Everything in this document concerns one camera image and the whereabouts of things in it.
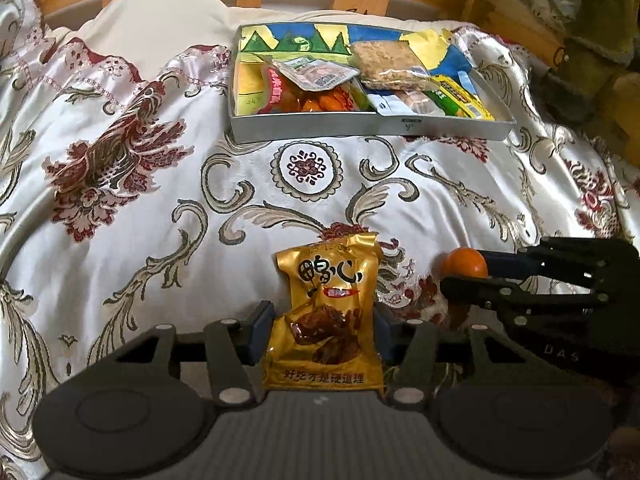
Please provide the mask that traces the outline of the blue white wrapper snack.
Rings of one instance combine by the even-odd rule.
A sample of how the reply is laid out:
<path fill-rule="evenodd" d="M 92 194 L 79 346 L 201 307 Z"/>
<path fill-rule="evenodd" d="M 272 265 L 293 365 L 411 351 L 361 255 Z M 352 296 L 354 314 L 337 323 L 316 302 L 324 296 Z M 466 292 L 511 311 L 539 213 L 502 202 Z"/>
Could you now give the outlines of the blue white wrapper snack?
<path fill-rule="evenodd" d="M 382 116 L 409 116 L 414 111 L 396 94 L 395 91 L 364 90 L 370 105 Z"/>

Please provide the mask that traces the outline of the yellow snack packet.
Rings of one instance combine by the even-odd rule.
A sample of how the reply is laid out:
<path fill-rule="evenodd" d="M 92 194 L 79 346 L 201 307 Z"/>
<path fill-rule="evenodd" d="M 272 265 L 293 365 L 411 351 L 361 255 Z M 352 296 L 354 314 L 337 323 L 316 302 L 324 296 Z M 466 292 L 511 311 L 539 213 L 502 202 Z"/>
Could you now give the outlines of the yellow snack packet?
<path fill-rule="evenodd" d="M 464 108 L 469 118 L 490 120 L 491 122 L 495 119 L 477 96 L 463 88 L 451 77 L 436 75 L 432 79 L 438 85 L 438 90 L 447 93 Z"/>

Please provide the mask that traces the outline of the grey tray with colourful lining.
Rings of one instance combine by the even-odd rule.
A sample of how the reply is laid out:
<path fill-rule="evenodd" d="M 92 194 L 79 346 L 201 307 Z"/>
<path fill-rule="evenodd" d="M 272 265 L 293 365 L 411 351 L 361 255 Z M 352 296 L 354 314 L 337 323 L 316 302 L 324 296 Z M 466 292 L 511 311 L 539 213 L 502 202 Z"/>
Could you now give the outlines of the grey tray with colourful lining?
<path fill-rule="evenodd" d="M 405 40 L 431 77 L 451 77 L 477 96 L 494 115 L 490 120 L 469 117 L 382 116 L 371 106 L 366 112 L 258 114 L 262 104 L 265 63 L 310 56 L 355 66 L 349 46 L 359 40 Z M 243 25 L 233 50 L 229 115 L 236 142 L 324 138 L 325 136 L 460 136 L 501 141 L 515 124 L 503 100 L 484 81 L 444 29 L 422 32 L 345 23 L 282 22 Z"/>

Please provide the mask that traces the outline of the cream pillow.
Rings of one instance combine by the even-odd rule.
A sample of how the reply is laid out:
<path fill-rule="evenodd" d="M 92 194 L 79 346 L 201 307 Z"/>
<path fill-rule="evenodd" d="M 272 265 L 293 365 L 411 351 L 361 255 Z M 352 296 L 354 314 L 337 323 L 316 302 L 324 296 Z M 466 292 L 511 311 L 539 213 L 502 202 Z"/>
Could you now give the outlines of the cream pillow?
<path fill-rule="evenodd" d="M 154 78 L 172 58 L 197 44 L 230 47 L 241 25 L 273 22 L 322 22 L 381 26 L 422 32 L 455 30 L 455 20 L 398 20 L 337 10 L 286 12 L 226 6 L 220 0 L 114 0 L 77 28 L 47 26 L 58 44 L 81 39 L 93 52 L 114 55 L 134 65 L 145 80 Z"/>

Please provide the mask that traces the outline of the grey printed snack packet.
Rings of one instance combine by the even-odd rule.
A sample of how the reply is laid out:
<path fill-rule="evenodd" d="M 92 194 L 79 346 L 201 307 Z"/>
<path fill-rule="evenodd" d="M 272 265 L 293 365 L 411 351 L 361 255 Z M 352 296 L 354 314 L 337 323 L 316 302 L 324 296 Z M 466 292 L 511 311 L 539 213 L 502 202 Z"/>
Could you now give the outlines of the grey printed snack packet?
<path fill-rule="evenodd" d="M 307 92 L 329 91 L 360 75 L 358 68 L 310 56 L 285 61 L 273 60 L 272 64 L 282 75 Z"/>

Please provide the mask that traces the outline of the green snack stick packet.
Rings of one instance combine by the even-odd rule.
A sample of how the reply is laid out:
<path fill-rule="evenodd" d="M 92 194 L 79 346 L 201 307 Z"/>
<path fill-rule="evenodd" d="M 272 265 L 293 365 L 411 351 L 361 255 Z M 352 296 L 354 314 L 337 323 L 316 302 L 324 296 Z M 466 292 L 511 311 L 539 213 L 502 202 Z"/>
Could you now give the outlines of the green snack stick packet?
<path fill-rule="evenodd" d="M 446 116 L 468 117 L 464 108 L 442 90 L 428 90 L 426 94 Z"/>

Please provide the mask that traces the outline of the gold duck snack bag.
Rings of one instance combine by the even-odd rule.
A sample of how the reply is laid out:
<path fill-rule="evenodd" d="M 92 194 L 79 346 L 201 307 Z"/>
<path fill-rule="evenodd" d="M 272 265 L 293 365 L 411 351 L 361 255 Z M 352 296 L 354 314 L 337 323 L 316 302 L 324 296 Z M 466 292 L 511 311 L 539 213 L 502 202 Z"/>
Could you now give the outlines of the gold duck snack bag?
<path fill-rule="evenodd" d="M 371 232 L 277 253 L 291 309 L 273 322 L 262 358 L 266 390 L 383 390 L 373 319 L 382 257 Z"/>

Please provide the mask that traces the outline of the brown plush toy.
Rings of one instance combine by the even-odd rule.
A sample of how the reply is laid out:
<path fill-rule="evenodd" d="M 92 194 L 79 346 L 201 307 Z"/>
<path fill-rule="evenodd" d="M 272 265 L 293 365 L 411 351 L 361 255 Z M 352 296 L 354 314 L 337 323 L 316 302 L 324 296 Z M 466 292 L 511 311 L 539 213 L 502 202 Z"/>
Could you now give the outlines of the brown plush toy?
<path fill-rule="evenodd" d="M 561 58 L 542 78 L 551 117 L 639 162 L 639 0 L 551 0 Z"/>

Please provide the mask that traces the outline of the floral satin bedspread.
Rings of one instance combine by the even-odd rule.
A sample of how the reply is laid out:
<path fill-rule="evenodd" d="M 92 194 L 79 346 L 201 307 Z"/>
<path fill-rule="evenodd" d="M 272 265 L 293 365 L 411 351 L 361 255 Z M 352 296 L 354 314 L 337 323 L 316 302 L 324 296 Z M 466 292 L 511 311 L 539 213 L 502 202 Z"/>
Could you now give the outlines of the floral satin bedspread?
<path fill-rule="evenodd" d="M 187 48 L 145 80 L 38 0 L 1 0 L 1 474 L 35 479 L 38 402 L 148 328 L 195 332 L 288 304 L 282 249 L 378 233 L 378 296 L 442 321 L 435 260 L 546 235 L 639 238 L 639 170 L 534 100 L 534 60 L 463 24 L 452 42 L 504 99 L 502 142 L 351 136 L 239 144 L 231 49 Z"/>

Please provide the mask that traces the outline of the clear packet biscuit snack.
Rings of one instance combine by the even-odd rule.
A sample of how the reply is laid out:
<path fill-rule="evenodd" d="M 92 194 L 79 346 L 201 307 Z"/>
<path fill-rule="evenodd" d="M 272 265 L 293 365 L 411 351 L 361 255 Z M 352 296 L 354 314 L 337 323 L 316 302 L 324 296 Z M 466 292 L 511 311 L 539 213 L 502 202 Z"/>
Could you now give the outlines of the clear packet biscuit snack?
<path fill-rule="evenodd" d="M 445 112 L 424 92 L 419 90 L 398 90 L 395 96 L 414 114 L 445 116 Z"/>

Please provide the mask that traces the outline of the rice cracker clear packet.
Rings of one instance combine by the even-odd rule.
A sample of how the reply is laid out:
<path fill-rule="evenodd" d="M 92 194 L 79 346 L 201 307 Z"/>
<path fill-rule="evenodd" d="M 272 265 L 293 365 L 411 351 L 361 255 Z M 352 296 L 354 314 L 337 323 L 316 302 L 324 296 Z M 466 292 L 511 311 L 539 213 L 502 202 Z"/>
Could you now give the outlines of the rice cracker clear packet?
<path fill-rule="evenodd" d="M 349 46 L 361 83 L 371 90 L 427 90 L 427 68 L 405 40 L 359 40 Z"/>

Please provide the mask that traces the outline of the red rimmed snack packet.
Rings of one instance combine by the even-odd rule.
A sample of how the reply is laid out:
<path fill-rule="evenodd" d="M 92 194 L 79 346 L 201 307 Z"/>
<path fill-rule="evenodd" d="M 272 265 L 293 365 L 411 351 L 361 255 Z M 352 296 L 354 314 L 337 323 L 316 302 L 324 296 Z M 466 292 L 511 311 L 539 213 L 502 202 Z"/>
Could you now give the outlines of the red rimmed snack packet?
<path fill-rule="evenodd" d="M 262 104 L 258 108 L 258 114 L 297 113 L 302 110 L 300 100 L 304 92 L 296 84 L 271 64 L 265 63 L 260 71 L 265 89 L 262 92 Z"/>

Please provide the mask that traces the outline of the orange foil snack packet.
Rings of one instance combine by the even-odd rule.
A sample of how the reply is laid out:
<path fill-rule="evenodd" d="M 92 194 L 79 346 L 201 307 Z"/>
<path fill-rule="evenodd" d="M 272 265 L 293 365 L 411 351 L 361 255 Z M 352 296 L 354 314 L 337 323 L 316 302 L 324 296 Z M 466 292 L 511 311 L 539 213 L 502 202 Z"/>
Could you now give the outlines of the orange foil snack packet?
<path fill-rule="evenodd" d="M 370 110 L 367 97 L 352 84 L 341 84 L 323 92 L 307 92 L 299 100 L 298 110 L 315 112 L 366 112 Z"/>

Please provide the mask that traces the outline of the small orange fruit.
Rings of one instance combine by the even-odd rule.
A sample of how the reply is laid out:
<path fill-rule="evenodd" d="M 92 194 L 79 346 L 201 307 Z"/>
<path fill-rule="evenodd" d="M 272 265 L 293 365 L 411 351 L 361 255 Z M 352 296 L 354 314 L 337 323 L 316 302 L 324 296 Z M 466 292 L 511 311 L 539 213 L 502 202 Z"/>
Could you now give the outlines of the small orange fruit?
<path fill-rule="evenodd" d="M 487 278 L 488 266 L 483 255 L 473 248 L 460 247 L 448 255 L 440 267 L 440 276 L 449 278 Z"/>

